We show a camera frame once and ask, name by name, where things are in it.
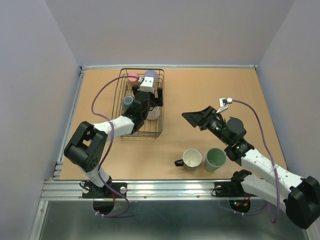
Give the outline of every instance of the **black wire rack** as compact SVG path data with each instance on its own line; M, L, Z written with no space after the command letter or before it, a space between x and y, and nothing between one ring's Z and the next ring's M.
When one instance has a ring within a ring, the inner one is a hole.
M128 76L130 73L137 73L140 77L144 77L147 70L152 68L123 68L120 71L119 76ZM152 69L158 74L157 87L154 90L155 97L158 97L158 88L162 88L163 102L165 101L165 71L163 69ZM118 118L125 111L122 108L122 99L125 96L134 96L133 90L128 83L128 78L120 78L116 82L116 88L114 93L113 109L112 109L112 119ZM122 137L139 137L139 138L157 138L163 131L164 128L164 107L160 106L160 115L156 120L144 120L143 126L139 131L125 135Z

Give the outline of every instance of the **green cup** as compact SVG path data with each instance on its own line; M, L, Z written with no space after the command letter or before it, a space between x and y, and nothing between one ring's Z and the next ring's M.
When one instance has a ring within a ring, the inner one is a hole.
M226 161L227 157L224 151L219 148L211 148L205 156L204 168L209 172L214 172L222 167Z

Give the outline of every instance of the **black mug handle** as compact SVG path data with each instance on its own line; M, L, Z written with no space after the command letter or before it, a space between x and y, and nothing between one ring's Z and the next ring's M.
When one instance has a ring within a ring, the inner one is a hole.
M182 167L184 165L184 160L183 159L177 160L174 162L174 165L176 167Z

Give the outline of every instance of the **wooden table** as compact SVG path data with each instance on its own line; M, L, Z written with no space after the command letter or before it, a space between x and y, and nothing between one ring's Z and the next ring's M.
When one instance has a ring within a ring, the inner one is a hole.
M119 76L120 69L86 70L79 93L78 104L71 127L71 134L78 125L87 121L100 123L105 120L91 113L91 103L101 87ZM278 165L287 168L259 80L253 69L165 69L164 70L164 125L158 138L115 139L103 168L114 180L172 180L172 179L228 179L242 169L228 160L215 172L204 168L206 153L211 148L224 149L211 132L193 128L182 116L208 106L219 108L219 98L228 97L244 101L257 111L266 142ZM112 116L116 84L108 86L95 104L95 111ZM246 128L245 139L262 154L267 155L261 133L253 112L246 106L233 103L222 113L228 119L241 119ZM175 160L182 158L186 149L197 149L202 154L202 163L196 171L176 167ZM64 159L61 180L86 179L81 170Z

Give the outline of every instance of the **gray wall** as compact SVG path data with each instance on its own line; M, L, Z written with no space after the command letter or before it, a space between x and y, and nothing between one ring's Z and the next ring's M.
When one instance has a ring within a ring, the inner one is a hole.
M294 0L46 0L81 66L258 64Z
M319 10L319 0L295 1L258 76L289 170L320 181Z
M0 7L0 239L28 239L79 68L44 0Z

